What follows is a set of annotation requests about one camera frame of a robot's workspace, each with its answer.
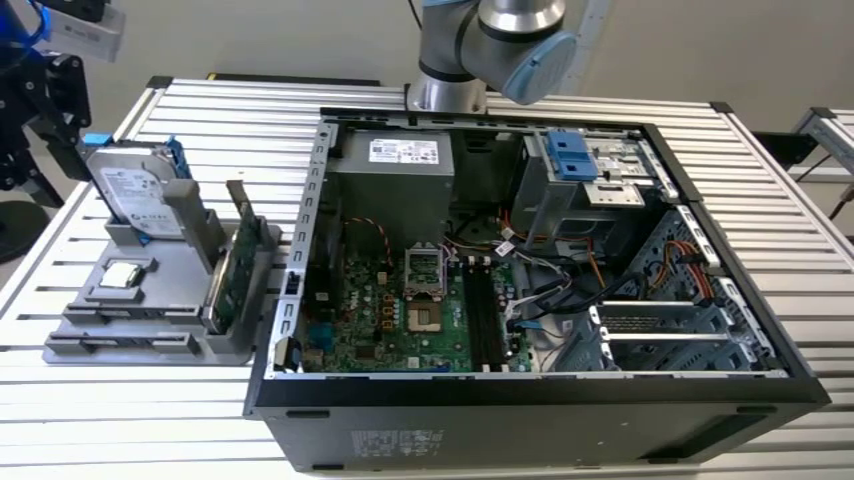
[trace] white label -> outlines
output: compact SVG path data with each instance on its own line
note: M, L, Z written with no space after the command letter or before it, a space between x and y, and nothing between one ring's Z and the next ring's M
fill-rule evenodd
M499 257L505 256L516 246L508 241L503 241L501 244L495 248L495 253L497 253Z
M137 230L152 237L181 237L172 208L162 203L160 180L150 172L129 168L104 168L101 176L118 209Z
M439 165L439 142L377 138L371 141L368 161Z

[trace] hard drive label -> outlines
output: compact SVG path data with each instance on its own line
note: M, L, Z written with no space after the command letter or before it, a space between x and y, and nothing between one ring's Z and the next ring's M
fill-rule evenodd
M109 194L129 224L152 237L181 237L172 208L162 203L162 187L154 175L138 169L102 168Z

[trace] green motherboard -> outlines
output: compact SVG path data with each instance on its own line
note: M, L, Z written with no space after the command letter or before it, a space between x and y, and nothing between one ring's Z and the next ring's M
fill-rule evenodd
M395 265L403 265L403 259ZM407 300L403 269L385 274L381 266L375 259L345 261L335 318L308 327L305 369L339 373L477 370L472 369L463 267L448 265L445 295L433 302L417 297ZM511 268L499 264L489 271L496 311L501 312L507 298L515 295ZM495 322L503 333L500 313ZM524 338L519 342L517 354L504 360L507 369L531 371Z

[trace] motherboard chip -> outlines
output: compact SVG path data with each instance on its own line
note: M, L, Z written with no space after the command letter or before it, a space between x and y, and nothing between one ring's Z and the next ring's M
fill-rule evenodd
M376 347L373 345L356 345L356 358L373 360L376 358Z

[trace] aluminum extrusion table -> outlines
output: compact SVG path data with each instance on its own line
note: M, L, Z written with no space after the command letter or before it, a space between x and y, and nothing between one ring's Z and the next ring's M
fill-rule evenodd
M321 106L399 109L399 88L173 80L145 89L116 138L174 134L205 205L236 218L225 180L284 231L276 297ZM854 249L740 121L704 103L549 97L497 115L655 123L832 405L703 465L644 478L854 478ZM240 418L249 367L46 366L41 343L106 244L106 208L78 186L0 291L0 470L42 478L283 477L261 422ZM635 478L629 469L365 474L365 478Z

